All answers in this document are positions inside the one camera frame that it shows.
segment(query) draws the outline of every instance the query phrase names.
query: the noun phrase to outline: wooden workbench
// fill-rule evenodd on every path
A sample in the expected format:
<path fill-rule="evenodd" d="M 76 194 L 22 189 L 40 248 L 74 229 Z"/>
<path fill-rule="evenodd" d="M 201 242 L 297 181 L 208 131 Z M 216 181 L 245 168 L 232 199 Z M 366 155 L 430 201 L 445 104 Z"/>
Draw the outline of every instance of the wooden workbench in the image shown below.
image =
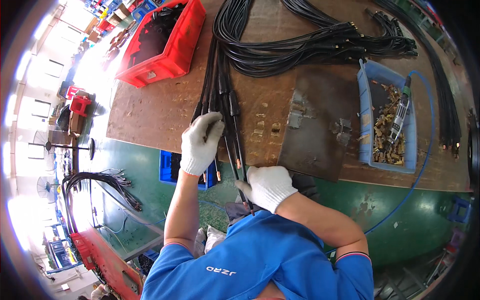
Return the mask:
<path fill-rule="evenodd" d="M 193 55 L 190 73 L 183 77 L 158 81 L 140 89 L 124 82 L 119 84 L 108 121 L 107 137 L 180 152 L 181 134 L 190 123 L 193 109 L 202 90 L 208 47 L 212 37 L 212 22 L 221 3 L 221 0 L 202 0 L 207 17 Z M 312 0 L 311 3 L 336 19 L 354 22 L 359 31 L 364 34 L 380 34 L 376 22 L 364 12 L 366 7 L 372 11 L 380 10 L 371 2 L 344 0 L 343 3 L 339 3 L 334 0 Z M 291 38 L 314 29 L 311 23 L 288 11 L 280 0 L 255 1 L 243 41 L 266 42 Z M 403 29 L 406 35 L 411 36 L 405 28 Z M 438 49 L 447 77 L 451 81 L 463 133 L 462 144 L 466 147 L 467 130 L 461 91 L 449 69 L 448 57 L 435 41 L 431 39 L 431 42 Z M 435 114 L 438 116 L 432 68 L 423 47 L 419 46 L 417 50 L 419 56 L 416 58 L 373 59 L 403 76 L 408 75 L 411 70 L 424 74 L 432 85 Z M 273 166 L 277 163 L 287 123 L 289 101 L 292 99 L 296 76 L 302 72 L 302 68 L 297 67 L 269 78 L 251 78 L 232 72 L 232 81 L 241 106 L 242 137 L 247 165 Z M 356 74 L 360 68 L 358 65 L 318 66 L 318 68 L 319 72 L 325 72 L 326 76 L 329 72 L 333 72 L 351 77 L 354 84 L 345 88 L 358 89 L 356 85 Z M 430 105 L 426 90 L 417 78 L 412 80 L 411 88 L 418 127 L 416 174 L 383 171 L 359 163 L 358 142 L 355 138 L 359 135 L 360 122 L 354 118 L 352 120 L 353 142 L 350 143 L 345 155 L 340 180 L 411 187 L 425 159 L 431 131 Z M 358 97 L 351 99 L 351 104 L 354 111 L 359 111 Z M 460 158 L 457 160 L 453 158 L 450 151 L 444 151 L 438 143 L 438 118 L 435 123 L 437 131 L 431 157 L 417 187 L 430 190 L 466 191 L 468 188 L 466 151 L 461 149 Z M 280 127 L 280 133 L 271 134 L 272 128 L 277 126 Z M 226 160 L 223 144 L 219 147 L 220 159 Z"/>

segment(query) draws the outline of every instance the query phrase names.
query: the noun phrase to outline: red plastic stool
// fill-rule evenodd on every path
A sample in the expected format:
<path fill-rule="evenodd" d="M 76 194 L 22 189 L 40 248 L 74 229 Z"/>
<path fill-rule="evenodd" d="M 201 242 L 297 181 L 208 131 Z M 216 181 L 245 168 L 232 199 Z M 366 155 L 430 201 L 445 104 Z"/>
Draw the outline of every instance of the red plastic stool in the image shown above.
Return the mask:
<path fill-rule="evenodd" d="M 82 89 L 81 87 L 75 86 L 75 85 L 70 85 L 68 87 L 67 94 L 65 95 L 65 98 L 67 98 L 69 100 L 72 99 L 72 97 L 75 96 L 75 94 L 78 91 L 84 91 L 84 89 Z"/>
<path fill-rule="evenodd" d="M 87 96 L 74 96 L 72 104 L 70 104 L 70 110 L 86 117 L 85 108 L 91 103 L 92 101 Z"/>

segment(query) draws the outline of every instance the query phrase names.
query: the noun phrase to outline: white work glove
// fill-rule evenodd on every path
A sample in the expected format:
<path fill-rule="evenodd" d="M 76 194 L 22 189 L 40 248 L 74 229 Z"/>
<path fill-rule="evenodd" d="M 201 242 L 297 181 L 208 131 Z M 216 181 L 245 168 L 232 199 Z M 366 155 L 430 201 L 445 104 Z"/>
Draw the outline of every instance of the white work glove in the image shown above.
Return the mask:
<path fill-rule="evenodd" d="M 292 178 L 287 169 L 275 167 L 249 167 L 247 171 L 248 183 L 237 180 L 235 186 L 239 188 L 256 205 L 275 213 L 277 206 L 288 196 L 298 192 L 292 186 Z"/>
<path fill-rule="evenodd" d="M 218 141 L 225 124 L 222 114 L 209 112 L 199 116 L 181 135 L 180 168 L 190 175 L 200 176 L 215 159 Z M 207 136 L 207 128 L 212 124 Z"/>

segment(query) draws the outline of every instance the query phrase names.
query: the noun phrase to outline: blue plastic crate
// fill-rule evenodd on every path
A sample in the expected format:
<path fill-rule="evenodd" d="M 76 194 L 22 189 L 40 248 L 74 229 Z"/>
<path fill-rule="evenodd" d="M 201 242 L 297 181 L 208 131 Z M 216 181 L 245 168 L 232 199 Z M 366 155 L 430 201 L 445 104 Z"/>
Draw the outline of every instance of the blue plastic crate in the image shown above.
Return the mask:
<path fill-rule="evenodd" d="M 109 5 L 108 5 L 108 13 L 112 13 L 118 9 L 118 7 L 122 4 L 121 0 L 113 0 Z"/>
<path fill-rule="evenodd" d="M 151 1 L 151 0 L 144 0 L 142 4 L 137 6 L 133 11 L 132 11 L 132 16 L 133 18 L 137 21 L 137 23 L 140 23 L 140 21 L 145 17 L 145 15 L 148 12 L 151 12 L 155 8 L 157 8 L 158 5 Z"/>
<path fill-rule="evenodd" d="M 393 84 L 397 88 L 403 88 L 405 78 L 391 69 L 375 61 L 368 60 L 366 63 L 360 59 L 360 71 L 357 73 L 357 81 L 360 90 L 360 136 L 369 134 L 368 143 L 360 143 L 359 161 L 367 163 L 371 167 L 400 173 L 413 174 L 417 166 L 417 122 L 415 120 L 415 107 L 410 99 L 407 115 L 403 123 L 402 133 L 405 135 L 404 165 L 390 165 L 387 163 L 373 162 L 373 127 L 375 120 L 372 111 L 372 95 L 370 93 L 369 80 L 376 80 L 383 84 Z"/>
<path fill-rule="evenodd" d="M 177 180 L 172 179 L 171 159 L 171 152 L 160 150 L 160 168 L 158 172 L 158 177 L 160 182 L 170 185 L 177 185 Z M 216 185 L 215 162 L 212 162 L 208 167 L 206 176 L 207 182 L 205 184 L 198 185 L 198 189 L 201 191 L 206 191 L 207 189 Z"/>

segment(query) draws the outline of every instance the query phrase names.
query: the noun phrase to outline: green epoxy floor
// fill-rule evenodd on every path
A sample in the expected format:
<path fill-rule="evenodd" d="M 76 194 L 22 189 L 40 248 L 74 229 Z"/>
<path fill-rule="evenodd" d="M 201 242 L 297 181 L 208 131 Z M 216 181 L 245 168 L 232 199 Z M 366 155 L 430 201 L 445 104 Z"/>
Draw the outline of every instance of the green epoxy floor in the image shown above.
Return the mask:
<path fill-rule="evenodd" d="M 103 55 L 107 46 L 105 43 L 99 43 L 93 49 L 96 50 L 96 55 Z M 137 215 L 150 223 L 163 219 L 168 213 L 175 187 L 158 181 L 160 151 L 106 138 L 109 107 L 117 82 L 113 80 L 99 82 L 98 77 L 82 79 L 84 80 L 80 86 L 84 86 L 89 93 L 96 93 L 96 102 L 87 110 L 89 117 L 86 119 L 84 134 L 79 142 L 86 145 L 88 138 L 94 138 L 96 152 L 93 161 L 88 160 L 86 151 L 80 153 L 80 170 L 98 172 L 107 168 L 124 169 L 125 176 L 132 181 L 131 193 L 143 203 L 143 210 Z M 200 191 L 199 200 L 219 206 L 235 201 L 237 191 L 233 185 L 229 164 L 222 164 L 221 170 L 222 181 L 205 192 Z M 350 216 L 364 230 L 382 220 L 408 193 L 408 189 L 403 188 L 346 181 L 331 183 L 318 179 L 316 184 L 321 204 Z M 373 265 L 381 266 L 407 260 L 447 242 L 451 237 L 452 228 L 458 226 L 446 219 L 452 208 L 452 197 L 453 193 L 415 190 L 390 219 L 368 235 Z M 103 215 L 100 222 L 104 222 L 115 231 L 119 230 L 124 220 L 122 210 L 109 200 L 94 199 L 94 203 L 99 213 Z M 228 218 L 223 211 L 200 203 L 201 227 L 212 225 L 226 231 L 227 224 Z M 163 229 L 163 222 L 156 226 Z M 102 234 L 120 254 L 125 253 L 111 233 L 102 230 Z M 117 237 L 128 252 L 148 243 L 158 237 L 158 234 L 144 225 L 127 219 L 124 230 L 118 233 Z"/>

